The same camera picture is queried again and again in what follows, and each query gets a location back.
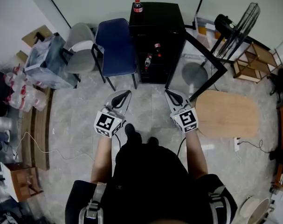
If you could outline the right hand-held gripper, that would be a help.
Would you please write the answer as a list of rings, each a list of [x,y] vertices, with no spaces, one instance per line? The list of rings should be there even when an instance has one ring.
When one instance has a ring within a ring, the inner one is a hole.
[[[189,98],[184,93],[165,89],[164,95],[171,112],[170,117],[183,133],[198,128],[195,108],[192,107]]]

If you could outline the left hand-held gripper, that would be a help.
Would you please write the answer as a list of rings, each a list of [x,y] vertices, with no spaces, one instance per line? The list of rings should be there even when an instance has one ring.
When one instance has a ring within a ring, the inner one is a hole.
[[[98,134],[112,138],[124,126],[131,95],[130,90],[124,90],[108,96],[94,122],[94,129]]]

